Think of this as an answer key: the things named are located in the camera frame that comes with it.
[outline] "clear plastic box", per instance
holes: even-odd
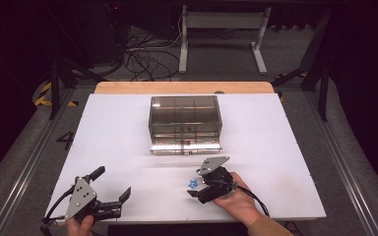
[[[218,153],[221,127],[220,107],[214,95],[152,97],[152,154]]]

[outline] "sleeve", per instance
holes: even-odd
[[[248,228],[249,236],[293,236],[283,226],[270,219],[268,216],[263,216]]]

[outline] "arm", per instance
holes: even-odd
[[[236,173],[231,175],[239,186],[249,189]],[[248,228],[250,236],[291,235],[287,229],[257,210],[254,199],[238,189],[229,198],[215,199],[214,203],[241,221]]]
[[[94,217],[91,215],[87,215],[82,220],[82,224],[73,217],[66,221],[67,236],[93,236],[92,226],[94,226]]]

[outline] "human hand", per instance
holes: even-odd
[[[249,190],[248,186],[242,181],[241,177],[235,172],[231,173],[233,181],[237,182],[238,186],[244,187]],[[222,207],[232,217],[241,221],[247,228],[249,228],[254,221],[263,217],[263,214],[257,210],[254,205],[254,199],[243,193],[241,190],[236,189],[229,198],[214,200],[214,204]]]
[[[79,224],[74,217],[66,221],[67,236],[93,236],[91,232],[94,226],[94,217],[87,215],[82,224]]]

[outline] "white table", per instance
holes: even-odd
[[[217,155],[150,155],[148,125],[153,95],[164,94],[91,94],[49,207],[76,176],[105,166],[105,173],[91,182],[100,201],[117,201],[132,187],[122,216],[106,220],[108,223],[234,221],[213,203],[202,205],[186,192],[190,180],[202,183],[195,171],[203,159]],[[218,99],[222,118],[219,155],[230,156],[223,166],[241,175],[272,218],[325,217],[278,96],[218,94]],[[65,214],[68,202],[63,201],[52,216]]]

